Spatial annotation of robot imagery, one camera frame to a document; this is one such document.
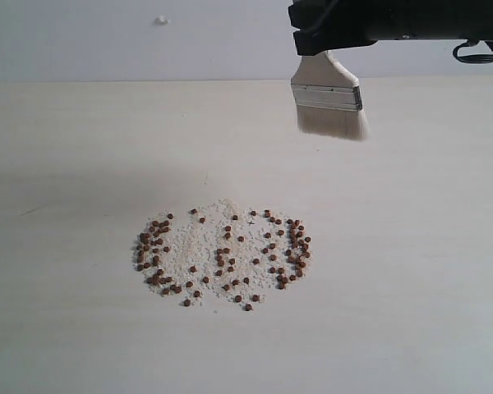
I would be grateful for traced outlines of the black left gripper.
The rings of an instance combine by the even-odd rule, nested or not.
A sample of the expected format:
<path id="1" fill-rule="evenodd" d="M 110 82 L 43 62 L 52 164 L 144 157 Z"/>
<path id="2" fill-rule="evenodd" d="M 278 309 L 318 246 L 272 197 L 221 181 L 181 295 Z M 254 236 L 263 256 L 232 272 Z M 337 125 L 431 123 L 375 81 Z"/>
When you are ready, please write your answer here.
<path id="1" fill-rule="evenodd" d="M 295 1 L 288 16 L 300 56 L 379 41 L 493 41 L 493 0 Z"/>

